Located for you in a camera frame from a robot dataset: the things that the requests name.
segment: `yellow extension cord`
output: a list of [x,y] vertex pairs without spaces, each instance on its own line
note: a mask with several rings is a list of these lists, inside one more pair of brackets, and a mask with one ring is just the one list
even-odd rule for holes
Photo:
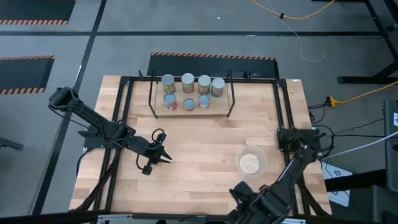
[[[260,7],[262,7],[263,9],[265,9],[265,10],[267,10],[267,11],[269,11],[269,12],[271,12],[271,13],[273,13],[273,14],[275,14],[275,15],[277,15],[277,16],[280,16],[280,14],[279,13],[276,13],[276,12],[274,12],[273,10],[270,10],[269,8],[267,8],[267,7],[265,7],[265,6],[263,6],[263,5],[261,5],[261,4],[259,4],[259,3],[257,3],[255,0],[251,0],[254,4],[256,4],[256,5],[258,5],[258,6],[260,6]],[[333,2],[335,2],[336,0],[332,0],[331,2],[329,2],[326,6],[323,6],[321,9],[319,9],[318,11],[316,11],[316,12],[314,12],[313,14],[309,14],[309,15],[307,15],[307,16],[304,16],[304,17],[291,17],[291,16],[283,16],[283,18],[288,18],[288,19],[306,19],[306,18],[309,18],[309,17],[311,17],[311,16],[314,16],[314,15],[316,15],[316,14],[318,14],[319,12],[321,12],[322,10],[324,10],[324,9],[326,9],[328,6],[330,6]]]
[[389,84],[389,85],[386,85],[385,87],[378,88],[377,90],[369,91],[369,92],[367,92],[367,93],[364,93],[364,94],[359,95],[359,96],[352,97],[351,99],[348,99],[348,100],[345,100],[345,101],[338,101],[338,100],[335,100],[332,96],[330,96],[330,106],[331,106],[331,107],[335,107],[337,104],[343,104],[343,103],[351,102],[351,101],[353,101],[353,100],[357,100],[357,99],[359,99],[359,98],[361,98],[361,97],[364,97],[364,96],[366,96],[366,95],[369,95],[369,94],[371,94],[371,93],[375,93],[375,92],[377,92],[377,91],[380,91],[380,90],[384,90],[384,89],[386,89],[386,88],[389,88],[390,86],[393,86],[393,85],[395,85],[395,84],[397,84],[397,83],[398,83],[398,81],[393,82],[393,83],[391,83],[391,84]]

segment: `wooden table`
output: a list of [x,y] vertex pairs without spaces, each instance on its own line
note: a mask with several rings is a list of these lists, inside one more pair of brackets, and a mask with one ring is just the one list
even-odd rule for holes
[[[95,110],[111,119],[120,76],[105,76]],[[287,80],[296,128],[311,128],[300,80]],[[138,136],[150,139],[156,128],[167,134],[164,142],[171,164],[153,166],[150,176],[137,169],[136,154],[122,150],[111,212],[227,215],[236,207],[228,193],[243,180],[235,166],[235,154],[245,145],[259,146],[268,158],[265,174],[245,180],[253,190],[272,184],[284,169],[276,129],[279,127],[271,84],[234,83],[236,104],[231,116],[193,116],[155,119],[148,107],[150,82],[134,82],[127,124]],[[126,89],[122,97],[124,102]],[[280,100],[287,123],[282,89]],[[119,116],[124,105],[120,106]],[[87,154],[80,166],[70,208],[88,196],[100,176],[104,150]],[[140,157],[140,165],[146,158]],[[331,213],[319,162],[304,172],[309,191],[322,208]],[[100,208],[104,207],[108,186],[104,187]],[[303,213],[301,196],[298,209]]]

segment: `tin can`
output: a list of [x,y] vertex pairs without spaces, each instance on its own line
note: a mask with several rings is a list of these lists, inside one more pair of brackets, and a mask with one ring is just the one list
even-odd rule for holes
[[208,75],[201,75],[198,79],[198,91],[200,94],[209,94],[211,79]]
[[163,97],[163,100],[167,109],[175,110],[177,108],[177,100],[175,99],[174,93],[166,93]]
[[206,94],[202,94],[198,98],[198,105],[201,109],[207,109],[210,104],[210,98]]
[[223,95],[225,81],[222,78],[215,78],[211,83],[211,94],[214,97],[220,97]]
[[162,76],[162,83],[165,93],[175,93],[174,77],[170,74]]
[[193,82],[195,81],[195,77],[191,73],[185,73],[181,77],[182,82],[182,91],[185,93],[191,93],[194,90]]
[[185,110],[191,111],[195,107],[195,101],[191,98],[188,98],[184,100],[183,105]]

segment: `black floor mat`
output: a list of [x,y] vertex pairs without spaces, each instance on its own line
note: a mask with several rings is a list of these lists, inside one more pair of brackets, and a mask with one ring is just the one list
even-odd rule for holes
[[54,58],[0,57],[0,95],[44,92]]
[[229,69],[233,77],[242,78],[244,71],[247,71],[252,78],[279,78],[275,58],[167,52],[153,52],[150,55],[147,75],[150,76],[154,70],[160,76],[182,76],[188,72],[194,76],[225,77]]
[[0,0],[0,25],[65,25],[75,0]]

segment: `white cable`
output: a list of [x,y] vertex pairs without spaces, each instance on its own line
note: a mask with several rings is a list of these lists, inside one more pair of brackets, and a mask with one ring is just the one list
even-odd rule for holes
[[[272,7],[272,4],[271,4],[268,0],[266,0],[266,1],[268,2],[268,5],[271,7],[272,11],[273,11],[274,13],[276,13],[275,9]],[[302,57],[302,58],[304,58],[305,60],[308,60],[308,61],[310,61],[310,62],[319,62],[319,61],[323,60],[323,59],[326,57],[326,54],[324,54],[323,57],[322,57],[321,59],[318,59],[318,60],[311,60],[311,59],[308,59],[308,58],[304,57],[304,55],[303,55],[303,41],[301,40],[301,37],[300,37],[298,34],[296,34],[296,32],[294,32],[294,31],[292,30],[292,28],[290,28],[284,21],[282,21],[281,19],[279,19],[279,17],[278,17],[276,14],[274,14],[274,15],[275,15],[275,17],[276,17],[281,23],[283,23],[287,28],[289,28],[290,31],[292,31],[292,32],[298,37],[298,39],[300,40],[300,43],[301,43],[301,46],[300,46],[300,54],[301,54],[301,57]]]
[[342,155],[342,154],[345,154],[345,153],[348,153],[348,152],[355,151],[355,150],[357,150],[357,149],[362,149],[362,148],[364,148],[364,147],[371,146],[371,145],[373,145],[373,144],[376,144],[376,143],[379,143],[379,142],[384,141],[384,140],[386,140],[386,139],[389,139],[389,138],[393,137],[393,136],[396,135],[396,134],[398,134],[398,131],[396,131],[396,132],[394,132],[394,133],[390,134],[389,136],[386,136],[386,137],[384,137],[384,138],[382,138],[382,139],[379,139],[379,140],[377,140],[377,141],[375,141],[375,142],[366,144],[366,145],[364,145],[364,146],[359,146],[359,147],[356,147],[356,148],[353,148],[353,149],[350,149],[350,150],[347,150],[347,151],[344,151],[344,152],[341,152],[341,153],[337,153],[337,154],[334,154],[334,155],[332,155],[332,156],[325,157],[324,159],[329,159],[329,158],[332,158],[332,157],[335,157],[335,156],[339,156],[339,155]]

